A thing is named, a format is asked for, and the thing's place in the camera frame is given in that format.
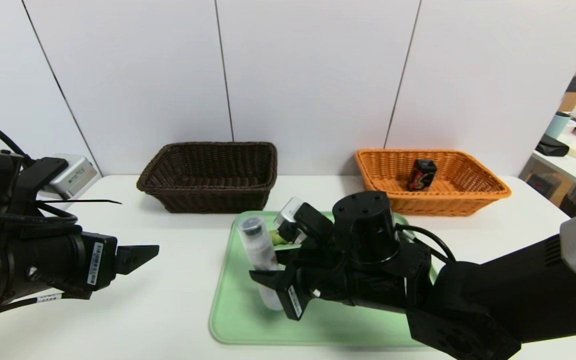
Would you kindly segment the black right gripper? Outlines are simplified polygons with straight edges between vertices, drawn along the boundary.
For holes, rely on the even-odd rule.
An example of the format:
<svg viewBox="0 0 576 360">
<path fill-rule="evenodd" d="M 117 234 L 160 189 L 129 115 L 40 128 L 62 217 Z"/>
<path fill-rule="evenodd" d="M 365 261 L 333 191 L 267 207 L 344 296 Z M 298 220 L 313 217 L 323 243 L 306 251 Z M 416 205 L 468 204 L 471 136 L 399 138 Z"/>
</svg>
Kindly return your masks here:
<svg viewBox="0 0 576 360">
<path fill-rule="evenodd" d="M 349 255 L 341 253 L 332 262 L 301 256 L 301 245 L 274 248 L 275 258 L 284 269 L 252 269 L 250 278 L 258 285 L 276 291 L 286 316 L 300 321 L 312 300 L 351 306 Z"/>
</svg>

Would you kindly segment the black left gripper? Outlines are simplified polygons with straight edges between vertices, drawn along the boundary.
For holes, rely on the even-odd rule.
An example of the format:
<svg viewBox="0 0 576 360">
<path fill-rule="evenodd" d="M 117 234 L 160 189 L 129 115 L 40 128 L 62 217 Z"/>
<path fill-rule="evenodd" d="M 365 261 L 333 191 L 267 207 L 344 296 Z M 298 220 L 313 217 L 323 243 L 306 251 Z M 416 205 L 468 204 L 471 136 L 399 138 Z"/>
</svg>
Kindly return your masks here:
<svg viewBox="0 0 576 360">
<path fill-rule="evenodd" d="M 116 237 L 87 231 L 30 231 L 13 242 L 13 291 L 99 291 L 160 252 L 157 244 L 117 244 Z"/>
</svg>

